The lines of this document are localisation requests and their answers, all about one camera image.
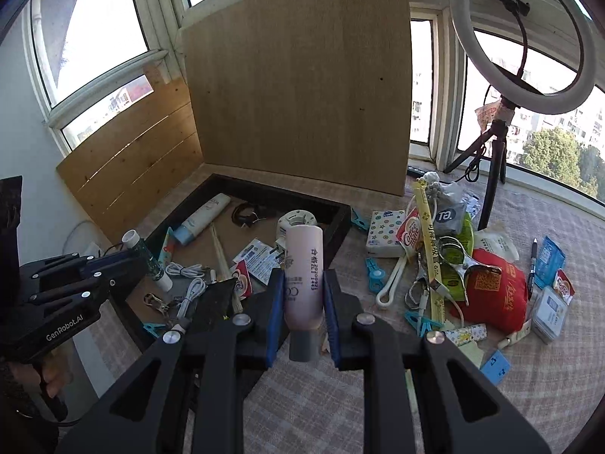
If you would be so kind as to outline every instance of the bottle cap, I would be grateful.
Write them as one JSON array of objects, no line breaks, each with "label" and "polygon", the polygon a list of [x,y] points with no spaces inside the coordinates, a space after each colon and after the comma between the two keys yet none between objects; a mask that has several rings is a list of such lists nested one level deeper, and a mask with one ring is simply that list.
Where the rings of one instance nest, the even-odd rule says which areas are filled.
[{"label": "bottle cap", "polygon": [[164,292],[167,292],[172,288],[172,280],[168,275],[166,275],[166,273],[164,273],[159,280],[156,280],[155,284],[158,285],[158,287]]},{"label": "bottle cap", "polygon": [[127,233],[122,235],[122,242],[127,249],[132,249],[141,240],[141,236],[136,230],[129,230]]},{"label": "bottle cap", "polygon": [[316,329],[290,331],[290,360],[311,362],[320,356],[320,334]]},{"label": "bottle cap", "polygon": [[177,230],[174,231],[174,237],[183,246],[186,246],[195,238],[194,235],[189,230],[187,230],[187,227],[185,227],[184,225],[180,225]]}]

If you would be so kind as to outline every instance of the white wall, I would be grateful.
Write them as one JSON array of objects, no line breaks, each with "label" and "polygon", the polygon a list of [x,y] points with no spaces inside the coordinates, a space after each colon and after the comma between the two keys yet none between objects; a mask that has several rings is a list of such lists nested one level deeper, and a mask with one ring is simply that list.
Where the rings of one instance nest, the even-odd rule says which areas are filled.
[{"label": "white wall", "polygon": [[[62,155],[36,101],[25,62],[21,16],[0,45],[0,179],[23,176],[20,263],[61,254],[67,236],[88,219],[56,172]],[[78,227],[66,252],[83,252],[91,241],[107,247],[96,226]]]}]

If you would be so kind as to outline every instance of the yellow package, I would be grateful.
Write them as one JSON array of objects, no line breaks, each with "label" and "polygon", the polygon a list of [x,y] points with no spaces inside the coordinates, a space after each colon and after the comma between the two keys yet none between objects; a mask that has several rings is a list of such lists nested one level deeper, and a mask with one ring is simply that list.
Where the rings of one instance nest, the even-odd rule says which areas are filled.
[{"label": "yellow package", "polygon": [[[427,193],[424,191],[427,182],[424,180],[416,181],[412,184],[414,195],[416,196],[416,206],[420,215],[420,225],[422,226],[422,237],[424,240],[424,250],[427,256],[428,279],[437,280],[442,283],[441,267],[439,265],[439,253],[437,252],[437,241],[435,239],[435,230],[431,218],[431,210],[428,207]],[[431,290],[431,319],[433,321],[445,322],[444,298]]]}]

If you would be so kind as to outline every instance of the pen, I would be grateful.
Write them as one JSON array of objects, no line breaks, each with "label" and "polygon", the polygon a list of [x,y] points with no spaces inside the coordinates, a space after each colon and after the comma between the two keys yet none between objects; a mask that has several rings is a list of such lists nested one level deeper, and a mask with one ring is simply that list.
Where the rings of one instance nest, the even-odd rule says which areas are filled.
[{"label": "pen", "polygon": [[531,260],[529,262],[529,276],[527,277],[527,301],[531,300],[531,293],[534,287],[535,278],[535,259],[538,256],[538,241],[534,239],[531,244]]}]

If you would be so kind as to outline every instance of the human hand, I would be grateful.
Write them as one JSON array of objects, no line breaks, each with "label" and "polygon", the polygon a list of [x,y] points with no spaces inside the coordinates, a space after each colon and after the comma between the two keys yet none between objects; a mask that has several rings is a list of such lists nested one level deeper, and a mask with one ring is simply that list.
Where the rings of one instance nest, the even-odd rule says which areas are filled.
[{"label": "human hand", "polygon": [[[39,388],[40,375],[31,364],[8,362],[14,380],[26,388]],[[54,398],[63,387],[73,380],[68,355],[63,347],[51,351],[42,360],[42,376],[46,382],[46,392]]]}]

